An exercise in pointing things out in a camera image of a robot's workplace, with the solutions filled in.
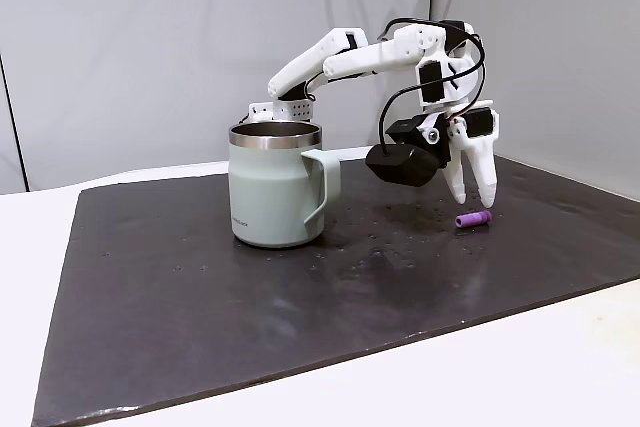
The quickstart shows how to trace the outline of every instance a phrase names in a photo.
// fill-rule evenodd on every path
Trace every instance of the mug handle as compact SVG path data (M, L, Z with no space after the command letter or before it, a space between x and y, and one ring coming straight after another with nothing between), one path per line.
M300 155L320 162L324 170L322 174L324 177L324 199L320 206L304 220L306 225L340 198L340 161L335 154L319 149L307 150Z

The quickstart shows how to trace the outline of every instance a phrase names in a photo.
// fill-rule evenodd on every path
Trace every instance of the stainless steel rim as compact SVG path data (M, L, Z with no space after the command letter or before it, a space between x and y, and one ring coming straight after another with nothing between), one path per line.
M322 142L322 127L290 120L238 124L229 129L229 142L257 150L310 147Z

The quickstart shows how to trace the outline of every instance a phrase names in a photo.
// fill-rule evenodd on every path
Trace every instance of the white table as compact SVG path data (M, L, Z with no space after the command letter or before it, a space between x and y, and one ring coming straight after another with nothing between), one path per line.
M338 151L362 158L366 148ZM78 194L226 172L149 169L0 196L0 425L30 424ZM111 421L186 425L640 425L640 281L276 382Z

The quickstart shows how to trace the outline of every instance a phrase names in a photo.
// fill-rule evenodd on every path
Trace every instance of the metal screw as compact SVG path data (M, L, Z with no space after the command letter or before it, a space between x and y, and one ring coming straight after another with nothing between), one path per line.
M440 139L440 134L436 129L431 129L427 134L427 140L430 144L435 144Z

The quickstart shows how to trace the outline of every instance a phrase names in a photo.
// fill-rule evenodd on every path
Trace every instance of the black cable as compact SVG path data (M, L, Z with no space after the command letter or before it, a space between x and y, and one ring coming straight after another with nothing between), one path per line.
M387 100L387 103L385 104L385 106L382 109L382 112L380 113L380 120L378 122L378 136L380 138L380 146L382 147L382 152L384 153L384 155L387 155L387 144L384 141L384 119L387 116L387 112L389 111L389 108L391 107L391 104L401 95L406 94L408 92L413 92L414 90L418 90L421 89L423 87L426 87L427 85L431 85L431 84L437 84L437 83L442 83L444 84L445 82L449 82L451 80L455 80L455 79L459 79L460 77L464 77L466 75L469 75L473 72L475 72L476 70L478 70L480 67L482 67L484 65L484 59L485 59L485 52L484 52L484 47L482 46L482 42L480 42L479 40L479 36L477 34L470 34L468 33L466 30L460 29L458 27L455 27L453 25L448 25L448 24L443 24L441 22L433 22L431 20L424 20L424 19L416 19L416 18L411 18L411 17L398 17L397 19L393 19L391 20L387 26L385 27L384 31L378 36L378 40L384 39L384 36L387 34L387 32L389 32L389 29L394 26L395 24L421 24L421 25L431 25L434 27L442 27L444 29L456 29L458 30L463 37L465 37L468 41L470 41L473 45L475 45L475 47L478 49L478 52L480 54L480 58L478 60L478 62L476 62L476 64L463 71L463 72L458 72L457 74L453 74L450 75L448 77L444 77L442 79L435 79L435 80L431 80L429 82L424 82L422 84L417 84L417 85L412 85L410 87L405 87L404 89L400 89L399 91L397 91L395 94L393 94L391 97L389 97L389 100ZM479 97L479 92L480 89L478 89L478 94L476 95L476 99ZM473 103L470 103L467 107L465 107L465 109L463 110L468 110Z
M308 99L308 100L310 100L311 102L315 102L315 101L316 101L316 96L315 96L315 95L313 95L313 94L310 94L309 92L307 92L307 87L309 86L309 84L310 84L311 82L313 82L313 81L315 80L315 78L316 78L316 77L319 77L319 76L320 76L320 75L322 75L322 74L323 74L323 72L318 72L316 75L314 75L313 77L311 77L309 80L307 80L307 81L304 83L304 89L303 89L303 92L304 92L304 97L305 97L305 99Z
M473 100L469 102L469 105L467 105L464 109L460 110L459 112L456 112L455 114L451 114L449 117L447 117L447 122L451 122L456 117L466 114L467 112L469 112L469 110L473 108L473 106L476 104L476 102L480 98L480 94L482 93L482 88L484 87L484 79L487 76L486 72L487 72L487 69L484 66L484 64L482 64L482 81L480 82L480 87L478 87L478 92L476 92L476 95L473 97Z
M24 159L22 158L22 149L20 148L20 140L18 140L18 129L16 128L16 119L13 116L13 108L11 107L11 98L9 97L9 87L7 86L7 76L4 73L4 64L2 63L2 55L0 55L0 74L4 83L4 93L7 96L7 105L9 107L9 115L11 117L11 127L13 127L13 137L16 141L16 150L18 151L18 160L20 161L20 169L22 170L22 181L24 182L24 189L30 192L29 181L27 180L27 169L24 166Z

